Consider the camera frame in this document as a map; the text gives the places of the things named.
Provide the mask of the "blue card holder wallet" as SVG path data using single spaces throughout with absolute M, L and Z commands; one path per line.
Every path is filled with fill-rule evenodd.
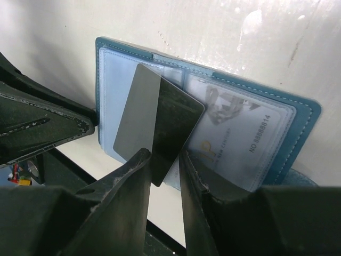
M 313 185 L 292 165 L 321 114 L 316 101 L 108 38 L 95 45 L 107 155 L 125 163 L 149 149 L 156 186 L 180 187 L 181 149 L 246 191 Z

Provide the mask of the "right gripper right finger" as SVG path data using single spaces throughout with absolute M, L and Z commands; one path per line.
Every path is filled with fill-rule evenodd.
M 340 188 L 248 192 L 180 153 L 187 255 L 340 255 Z

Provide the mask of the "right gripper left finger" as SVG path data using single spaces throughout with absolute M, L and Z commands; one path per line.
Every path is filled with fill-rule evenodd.
M 1 255 L 142 255 L 151 153 L 72 193 L 60 186 L 1 188 Z

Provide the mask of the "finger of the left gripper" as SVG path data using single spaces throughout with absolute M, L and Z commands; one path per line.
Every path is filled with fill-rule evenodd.
M 96 112 L 40 85 L 1 55 L 1 167 L 94 133 Z

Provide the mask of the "white credit card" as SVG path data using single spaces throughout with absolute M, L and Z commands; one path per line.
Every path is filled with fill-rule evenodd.
M 250 187 L 268 171 L 296 110 L 264 97 L 194 78 L 186 92 L 206 105 L 189 141 L 212 170 Z

